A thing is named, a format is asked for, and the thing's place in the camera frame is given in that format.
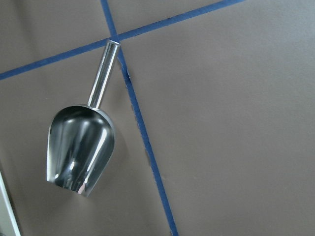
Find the stainless steel ice scoop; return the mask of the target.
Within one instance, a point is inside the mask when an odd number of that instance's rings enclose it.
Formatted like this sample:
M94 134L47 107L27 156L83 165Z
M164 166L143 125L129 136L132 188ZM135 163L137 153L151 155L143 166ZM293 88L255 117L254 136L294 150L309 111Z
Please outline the stainless steel ice scoop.
M85 197L115 147L114 124L100 105L119 50L118 42L107 40L87 104L63 108L49 127L46 181Z

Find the white square tray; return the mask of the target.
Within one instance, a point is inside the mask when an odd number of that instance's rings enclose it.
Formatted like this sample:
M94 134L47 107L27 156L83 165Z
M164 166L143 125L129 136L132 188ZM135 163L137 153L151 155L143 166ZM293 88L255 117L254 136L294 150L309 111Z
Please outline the white square tray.
M0 175L0 235L21 235L2 174Z

